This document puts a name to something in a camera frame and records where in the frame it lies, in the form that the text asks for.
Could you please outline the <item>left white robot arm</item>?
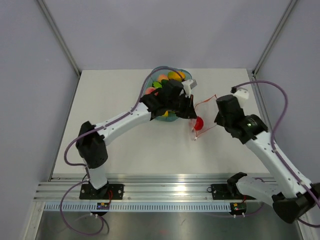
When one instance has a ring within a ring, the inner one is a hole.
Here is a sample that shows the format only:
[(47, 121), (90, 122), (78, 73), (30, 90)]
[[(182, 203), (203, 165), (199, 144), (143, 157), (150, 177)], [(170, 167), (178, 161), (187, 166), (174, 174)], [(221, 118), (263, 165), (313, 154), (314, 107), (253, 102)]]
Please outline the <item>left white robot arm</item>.
[(162, 88), (140, 97), (129, 111), (99, 124), (87, 121), (81, 125), (75, 146), (85, 163), (90, 193), (95, 198), (103, 199), (109, 191), (109, 181), (103, 170), (108, 159), (107, 146), (132, 128), (166, 112), (174, 112), (181, 119), (196, 119), (192, 95), (196, 85), (194, 79), (169, 80)]

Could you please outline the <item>clear zip top bag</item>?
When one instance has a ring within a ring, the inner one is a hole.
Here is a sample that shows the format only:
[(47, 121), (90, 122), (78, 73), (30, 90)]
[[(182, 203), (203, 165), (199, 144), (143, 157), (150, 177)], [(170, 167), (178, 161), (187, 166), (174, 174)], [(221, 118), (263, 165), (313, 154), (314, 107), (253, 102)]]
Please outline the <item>clear zip top bag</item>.
[(190, 127), (190, 137), (193, 141), (196, 141), (198, 138), (208, 133), (209, 130), (214, 128), (217, 124), (215, 123), (216, 116), (218, 114), (218, 106), (217, 106), (217, 95), (199, 101), (194, 105), (194, 110), (196, 112), (197, 117), (201, 117), (204, 121), (204, 126), (201, 130), (195, 131), (194, 124), (196, 123), (196, 119), (191, 119), (189, 121)]

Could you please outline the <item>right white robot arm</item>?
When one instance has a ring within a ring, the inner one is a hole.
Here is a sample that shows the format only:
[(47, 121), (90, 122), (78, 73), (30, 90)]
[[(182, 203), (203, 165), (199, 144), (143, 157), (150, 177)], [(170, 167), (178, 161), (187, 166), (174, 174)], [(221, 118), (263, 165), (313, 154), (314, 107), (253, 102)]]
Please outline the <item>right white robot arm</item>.
[(276, 187), (239, 172), (227, 180), (227, 193), (232, 198), (250, 196), (273, 208), (286, 223), (297, 221), (320, 201), (320, 185), (311, 182), (290, 162), (272, 140), (268, 127), (257, 115), (245, 115), (234, 94), (216, 100), (217, 125), (251, 150), (268, 169)]

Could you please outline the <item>red apple front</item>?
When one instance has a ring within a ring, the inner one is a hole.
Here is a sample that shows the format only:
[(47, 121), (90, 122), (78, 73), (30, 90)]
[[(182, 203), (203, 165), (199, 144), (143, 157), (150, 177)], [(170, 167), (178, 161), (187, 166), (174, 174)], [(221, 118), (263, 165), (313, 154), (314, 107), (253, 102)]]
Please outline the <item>red apple front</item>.
[(204, 121), (200, 116), (198, 116), (196, 118), (193, 128), (195, 131), (200, 131), (203, 127), (204, 127)]

